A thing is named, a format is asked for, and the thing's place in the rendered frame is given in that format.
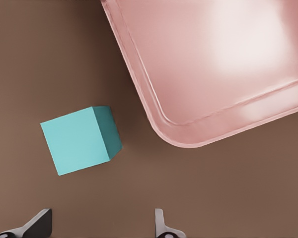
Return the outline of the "pink tray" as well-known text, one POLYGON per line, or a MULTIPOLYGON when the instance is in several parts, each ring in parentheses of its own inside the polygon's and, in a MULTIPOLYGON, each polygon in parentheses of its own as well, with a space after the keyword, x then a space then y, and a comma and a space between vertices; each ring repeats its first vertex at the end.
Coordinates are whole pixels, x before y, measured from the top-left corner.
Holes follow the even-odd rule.
POLYGON ((298 112, 298 0, 100 0, 155 133, 198 148, 298 112))

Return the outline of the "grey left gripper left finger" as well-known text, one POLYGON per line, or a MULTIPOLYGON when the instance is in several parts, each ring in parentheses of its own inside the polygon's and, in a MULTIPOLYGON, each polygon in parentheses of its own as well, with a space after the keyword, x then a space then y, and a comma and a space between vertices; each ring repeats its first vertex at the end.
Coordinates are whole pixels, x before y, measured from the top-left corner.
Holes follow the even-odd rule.
POLYGON ((42 209, 22 227, 0 233, 0 238, 49 238, 52 234, 52 209, 42 209))

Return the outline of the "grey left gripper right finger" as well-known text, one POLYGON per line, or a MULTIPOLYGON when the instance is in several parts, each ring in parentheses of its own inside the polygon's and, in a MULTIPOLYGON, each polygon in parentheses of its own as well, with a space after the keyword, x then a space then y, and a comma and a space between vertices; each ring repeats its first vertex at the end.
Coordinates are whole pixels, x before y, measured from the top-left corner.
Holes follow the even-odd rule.
POLYGON ((163 210, 155 208, 155 237, 156 238, 186 238, 183 231, 168 227, 164 221, 163 210))

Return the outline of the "light blue cube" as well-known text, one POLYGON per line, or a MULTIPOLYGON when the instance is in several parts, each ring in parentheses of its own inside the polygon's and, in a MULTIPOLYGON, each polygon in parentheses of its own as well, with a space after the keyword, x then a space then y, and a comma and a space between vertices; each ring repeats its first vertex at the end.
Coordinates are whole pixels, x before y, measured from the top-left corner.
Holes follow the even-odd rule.
POLYGON ((40 125, 60 176, 109 162, 123 148, 109 106, 89 107, 40 125))

